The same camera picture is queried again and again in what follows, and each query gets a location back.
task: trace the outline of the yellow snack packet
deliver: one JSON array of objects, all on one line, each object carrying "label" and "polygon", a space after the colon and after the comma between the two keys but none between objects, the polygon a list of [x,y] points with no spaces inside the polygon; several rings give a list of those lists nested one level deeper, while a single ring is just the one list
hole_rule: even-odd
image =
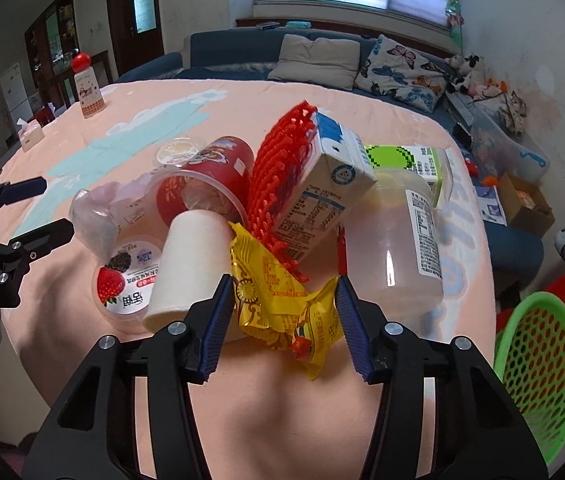
[{"label": "yellow snack packet", "polygon": [[[334,306],[338,278],[308,294],[242,225],[231,227],[236,233],[229,247],[238,325],[273,349],[291,350],[296,342],[296,348],[306,350],[299,360],[309,379],[316,379],[327,351],[343,335]],[[306,340],[311,348],[306,348]]]}]

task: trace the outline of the wooden cabinet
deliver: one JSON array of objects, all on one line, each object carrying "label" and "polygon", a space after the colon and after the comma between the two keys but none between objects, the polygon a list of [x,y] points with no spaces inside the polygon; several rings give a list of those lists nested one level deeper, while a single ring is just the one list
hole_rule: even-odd
[{"label": "wooden cabinet", "polygon": [[79,52],[74,0],[55,0],[24,34],[29,66],[43,103],[72,105],[67,71]]}]

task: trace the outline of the metal screw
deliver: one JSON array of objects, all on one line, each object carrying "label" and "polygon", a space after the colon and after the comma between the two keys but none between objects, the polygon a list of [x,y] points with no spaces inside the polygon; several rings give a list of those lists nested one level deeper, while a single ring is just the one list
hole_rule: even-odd
[{"label": "metal screw", "polygon": [[389,335],[400,335],[403,333],[403,328],[401,324],[391,322],[385,325],[385,332]]},{"label": "metal screw", "polygon": [[103,350],[107,350],[116,344],[116,338],[112,335],[103,335],[98,340],[98,346]]},{"label": "metal screw", "polygon": [[171,335],[179,335],[185,330],[187,330],[187,325],[185,325],[182,321],[173,322],[167,329]]},{"label": "metal screw", "polygon": [[469,350],[471,348],[471,341],[466,337],[459,337],[456,339],[455,344],[461,350]]}]

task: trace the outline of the green plastic basket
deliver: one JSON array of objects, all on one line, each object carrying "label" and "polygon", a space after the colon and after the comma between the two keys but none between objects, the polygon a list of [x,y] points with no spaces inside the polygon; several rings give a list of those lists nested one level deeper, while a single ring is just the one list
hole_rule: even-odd
[{"label": "green plastic basket", "polygon": [[496,338],[496,375],[549,465],[565,444],[565,304],[536,292]]}]

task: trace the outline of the red chair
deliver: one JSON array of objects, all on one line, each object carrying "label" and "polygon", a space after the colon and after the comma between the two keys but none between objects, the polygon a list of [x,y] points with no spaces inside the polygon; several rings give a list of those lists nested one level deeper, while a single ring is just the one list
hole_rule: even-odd
[{"label": "red chair", "polygon": [[51,123],[55,118],[53,112],[47,105],[43,106],[34,114],[34,119],[40,123],[40,126]]}]

